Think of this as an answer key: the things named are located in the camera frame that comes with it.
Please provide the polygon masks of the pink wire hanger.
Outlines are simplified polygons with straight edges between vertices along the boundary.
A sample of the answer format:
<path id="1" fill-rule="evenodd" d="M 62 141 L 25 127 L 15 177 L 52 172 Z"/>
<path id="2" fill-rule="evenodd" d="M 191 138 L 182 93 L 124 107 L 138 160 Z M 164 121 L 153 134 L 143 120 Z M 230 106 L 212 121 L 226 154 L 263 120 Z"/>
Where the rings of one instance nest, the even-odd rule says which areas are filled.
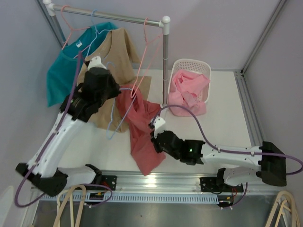
<path id="1" fill-rule="evenodd" d="M 148 36 L 147 36 L 147 32 L 146 32 L 146 27 L 147 27 L 147 21 L 148 21 L 148 17 L 146 17 L 144 19 L 144 23 L 143 23 L 143 33 L 144 33 L 144 39 L 145 39 L 145 48 L 144 48 L 144 51 L 143 51 L 143 55 L 142 55 L 142 58 L 141 58 L 141 61 L 140 61 L 140 65 L 139 65 L 139 68 L 138 68 L 138 71 L 137 71 L 137 74 L 136 74 L 136 79 L 135 79 L 135 82 L 133 84 L 133 87 L 131 88 L 131 94 L 130 94 L 130 97 L 132 99 L 134 99 L 137 95 L 137 92 L 139 90 L 139 87 L 144 79 L 144 77 L 146 76 L 146 73 L 147 71 L 150 69 L 151 67 L 151 64 L 153 63 L 154 61 L 154 58 L 156 57 L 159 49 L 160 49 L 160 45 L 161 45 L 161 42 L 159 41 L 158 42 L 158 46 L 157 46 L 157 49 L 155 50 L 154 52 L 154 55 L 152 56 L 152 59 L 150 60 L 147 68 L 145 69 L 144 71 L 144 74 L 142 75 L 142 77 L 139 79 L 139 76 L 140 76 L 140 72 L 141 72 L 141 69 L 142 69 L 142 65 L 143 63 L 145 62 L 145 56 L 146 56 L 146 53 L 148 51 L 148 48 L 151 44 L 153 44 L 155 41 L 159 40 L 160 38 L 162 38 L 162 34 L 159 34 L 157 35 L 156 37 L 154 37 L 152 40 L 149 40 L 148 39 Z"/>

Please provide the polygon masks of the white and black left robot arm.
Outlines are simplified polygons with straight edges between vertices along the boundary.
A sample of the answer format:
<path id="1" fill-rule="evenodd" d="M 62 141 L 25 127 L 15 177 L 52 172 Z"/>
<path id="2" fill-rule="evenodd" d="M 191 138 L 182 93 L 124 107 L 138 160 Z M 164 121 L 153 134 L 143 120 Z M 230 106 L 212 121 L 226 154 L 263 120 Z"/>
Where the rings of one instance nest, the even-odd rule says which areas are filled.
<path id="1" fill-rule="evenodd" d="M 111 98 L 118 96 L 120 86 L 111 72 L 92 67 L 85 72 L 72 98 L 67 97 L 60 107 L 55 125 L 45 144 L 27 163 L 19 163 L 16 171 L 33 186 L 54 197 L 63 189 L 86 184 L 96 190 L 102 184 L 102 172 L 92 164 L 76 168 L 59 167 L 59 162 L 76 133 Z"/>

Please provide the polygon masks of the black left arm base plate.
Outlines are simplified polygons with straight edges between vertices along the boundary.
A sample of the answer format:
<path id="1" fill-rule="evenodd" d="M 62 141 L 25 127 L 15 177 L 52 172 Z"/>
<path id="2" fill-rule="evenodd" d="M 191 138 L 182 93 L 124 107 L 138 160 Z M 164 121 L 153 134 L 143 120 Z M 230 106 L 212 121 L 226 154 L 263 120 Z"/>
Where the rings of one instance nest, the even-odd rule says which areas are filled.
<path id="1" fill-rule="evenodd" d="M 102 176 L 97 176 L 94 183 L 109 187 L 111 190 L 115 191 L 116 181 L 117 181 L 116 175 L 102 175 Z"/>

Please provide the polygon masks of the coral red t-shirt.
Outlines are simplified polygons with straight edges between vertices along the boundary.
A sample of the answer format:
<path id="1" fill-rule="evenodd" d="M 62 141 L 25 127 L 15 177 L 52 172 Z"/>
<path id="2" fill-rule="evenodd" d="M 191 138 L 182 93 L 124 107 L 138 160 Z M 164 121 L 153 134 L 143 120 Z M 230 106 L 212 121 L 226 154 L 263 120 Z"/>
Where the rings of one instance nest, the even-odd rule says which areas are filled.
<path id="1" fill-rule="evenodd" d="M 131 98 L 131 90 L 123 86 L 122 93 L 116 98 L 116 106 L 129 126 L 131 156 L 141 173 L 148 175 L 166 158 L 165 154 L 156 152 L 149 127 L 160 105 L 144 100 L 140 90 Z"/>

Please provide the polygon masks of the pink t-shirt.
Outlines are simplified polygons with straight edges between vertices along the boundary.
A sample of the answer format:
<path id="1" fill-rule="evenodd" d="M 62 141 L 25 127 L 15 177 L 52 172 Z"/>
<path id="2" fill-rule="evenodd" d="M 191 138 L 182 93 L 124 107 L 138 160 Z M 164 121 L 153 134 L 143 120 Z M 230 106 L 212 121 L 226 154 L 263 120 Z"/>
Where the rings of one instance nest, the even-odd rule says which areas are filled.
<path id="1" fill-rule="evenodd" d="M 196 115 L 206 113 L 206 104 L 199 101 L 199 94 L 210 84 L 210 79 L 204 74 L 178 70 L 171 79 L 168 104 L 183 106 Z"/>

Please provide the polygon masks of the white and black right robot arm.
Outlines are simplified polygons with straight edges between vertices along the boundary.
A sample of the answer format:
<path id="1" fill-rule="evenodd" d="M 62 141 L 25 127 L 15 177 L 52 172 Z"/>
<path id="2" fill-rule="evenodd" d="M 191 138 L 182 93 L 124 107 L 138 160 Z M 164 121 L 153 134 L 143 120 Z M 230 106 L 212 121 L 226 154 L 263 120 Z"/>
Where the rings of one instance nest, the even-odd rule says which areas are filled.
<path id="1" fill-rule="evenodd" d="M 261 146 L 236 148 L 236 153 L 212 148 L 203 140 L 182 140 L 172 131 L 151 133 L 151 141 L 157 153 L 165 152 L 187 165 L 221 164 L 215 185 L 220 191 L 232 186 L 261 180 L 271 186 L 285 187 L 286 158 L 272 142 Z"/>

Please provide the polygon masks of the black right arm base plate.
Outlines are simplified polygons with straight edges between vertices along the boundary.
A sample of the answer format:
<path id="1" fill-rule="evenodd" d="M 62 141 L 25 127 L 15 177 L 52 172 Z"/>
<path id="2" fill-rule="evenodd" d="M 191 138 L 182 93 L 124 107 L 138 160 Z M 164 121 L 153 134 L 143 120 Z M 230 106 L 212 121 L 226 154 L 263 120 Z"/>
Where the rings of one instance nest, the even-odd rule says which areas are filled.
<path id="1" fill-rule="evenodd" d="M 223 192 L 244 192 L 242 184 L 238 186 L 229 186 L 225 183 L 217 183 L 216 177 L 201 177 L 199 181 L 201 192 L 209 192 L 217 195 Z"/>

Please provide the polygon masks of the light blue wire hanger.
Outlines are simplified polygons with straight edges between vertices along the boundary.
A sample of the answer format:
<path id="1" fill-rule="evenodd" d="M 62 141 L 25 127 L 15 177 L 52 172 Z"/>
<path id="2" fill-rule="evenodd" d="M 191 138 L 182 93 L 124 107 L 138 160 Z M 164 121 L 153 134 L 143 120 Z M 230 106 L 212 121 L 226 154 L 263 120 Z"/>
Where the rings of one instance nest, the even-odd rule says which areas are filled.
<path id="1" fill-rule="evenodd" d="M 134 70 L 129 61 L 125 63 L 109 61 L 106 66 L 119 85 L 130 84 L 135 78 Z M 120 114 L 117 104 L 117 98 L 112 98 L 102 106 L 99 126 L 106 129 L 108 139 L 111 139 L 116 132 L 125 132 L 128 129 L 128 123 L 123 118 L 125 113 Z"/>
<path id="2" fill-rule="evenodd" d="M 90 15 L 90 20 L 93 24 L 93 26 L 90 27 L 90 29 L 93 31 L 91 42 L 81 50 L 81 52 L 83 52 L 86 57 L 92 54 L 103 43 L 109 31 L 117 28 L 117 26 L 111 22 L 95 24 L 93 15 L 96 11 L 97 10 L 94 9 Z"/>

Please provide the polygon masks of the tan t-shirt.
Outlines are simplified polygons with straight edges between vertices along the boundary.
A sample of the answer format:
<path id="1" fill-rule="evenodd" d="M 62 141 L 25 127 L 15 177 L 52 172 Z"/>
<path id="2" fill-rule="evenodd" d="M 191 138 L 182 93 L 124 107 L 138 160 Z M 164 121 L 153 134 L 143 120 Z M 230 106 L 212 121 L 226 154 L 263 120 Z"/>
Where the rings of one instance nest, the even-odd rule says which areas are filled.
<path id="1" fill-rule="evenodd" d="M 106 35 L 103 43 L 88 57 L 101 57 L 103 65 L 108 64 L 115 81 L 119 85 L 128 85 L 135 82 L 136 75 L 133 64 L 140 63 L 141 59 L 136 51 L 129 34 L 124 28 L 111 30 Z M 113 104 L 114 100 L 107 100 L 99 111 L 89 119 L 97 127 L 114 131 L 122 120 L 118 108 Z"/>

